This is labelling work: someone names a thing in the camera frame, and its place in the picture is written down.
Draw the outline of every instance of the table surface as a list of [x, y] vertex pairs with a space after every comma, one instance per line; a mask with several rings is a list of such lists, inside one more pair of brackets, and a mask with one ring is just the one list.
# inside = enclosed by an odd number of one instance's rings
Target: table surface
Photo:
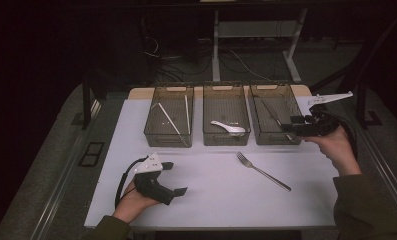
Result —
[[[311, 94], [292, 86], [303, 114]], [[133, 89], [125, 101], [97, 183], [85, 226], [95, 227], [114, 211], [122, 174], [136, 159], [157, 152], [174, 168], [158, 181], [169, 188], [188, 187], [169, 206], [147, 209], [131, 226], [137, 230], [305, 229], [333, 227], [337, 172], [317, 145], [258, 146], [251, 129], [247, 146], [204, 146], [202, 88], [195, 88], [191, 148], [149, 147], [143, 134], [153, 89]], [[287, 192], [241, 165], [241, 151], [257, 167], [292, 188]], [[132, 179], [130, 173], [127, 183]]]

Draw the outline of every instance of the hand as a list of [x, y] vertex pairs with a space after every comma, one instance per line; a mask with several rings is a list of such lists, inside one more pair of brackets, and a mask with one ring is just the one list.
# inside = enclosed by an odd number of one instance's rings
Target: hand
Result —
[[319, 145], [320, 151], [332, 160], [332, 164], [338, 170], [340, 176], [361, 174], [347, 133], [342, 126], [326, 136], [303, 137], [303, 140]]
[[124, 194], [113, 213], [113, 217], [126, 223], [135, 220], [146, 208], [160, 203], [149, 197], [144, 197], [136, 191], [133, 181], [129, 183]]

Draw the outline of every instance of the storage tray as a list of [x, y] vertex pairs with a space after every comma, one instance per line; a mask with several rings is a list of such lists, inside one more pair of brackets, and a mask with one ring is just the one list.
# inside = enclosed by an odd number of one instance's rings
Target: storage tray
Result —
[[150, 147], [192, 146], [194, 87], [164, 83], [155, 87], [144, 134]]
[[252, 82], [248, 94], [258, 145], [297, 145], [292, 120], [301, 116], [291, 86], [280, 82]]
[[[247, 104], [241, 82], [205, 82], [203, 134], [206, 146], [245, 146], [250, 134]], [[211, 124], [218, 121], [232, 127], [242, 127], [243, 134], [230, 134]]]

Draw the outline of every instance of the white plastic spoon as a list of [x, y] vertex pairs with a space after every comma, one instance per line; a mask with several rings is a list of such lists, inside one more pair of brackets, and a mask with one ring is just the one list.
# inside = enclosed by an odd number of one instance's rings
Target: white plastic spoon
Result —
[[214, 125], [217, 125], [217, 126], [220, 126], [224, 129], [226, 129], [226, 131], [228, 131], [229, 134], [232, 136], [243, 136], [245, 134], [245, 129], [242, 127], [232, 127], [232, 126], [228, 126], [228, 125], [223, 124], [218, 121], [211, 121], [211, 124], [214, 124]]

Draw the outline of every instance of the fork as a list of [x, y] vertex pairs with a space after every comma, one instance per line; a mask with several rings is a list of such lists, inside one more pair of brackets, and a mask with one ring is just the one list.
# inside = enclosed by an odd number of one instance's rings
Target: fork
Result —
[[285, 189], [286, 191], [290, 192], [291, 188], [288, 187], [288, 185], [286, 185], [285, 183], [277, 180], [276, 178], [270, 176], [269, 174], [267, 174], [266, 172], [264, 172], [263, 170], [255, 167], [252, 162], [250, 160], [248, 160], [241, 152], [238, 152], [236, 154], [236, 156], [238, 157], [239, 161], [241, 161], [242, 165], [244, 165], [247, 168], [253, 168], [254, 170], [256, 170], [257, 172], [263, 174], [265, 177], [267, 177], [268, 179], [272, 180], [273, 182], [275, 182], [277, 185], [279, 185], [280, 187], [282, 187], [283, 189]]

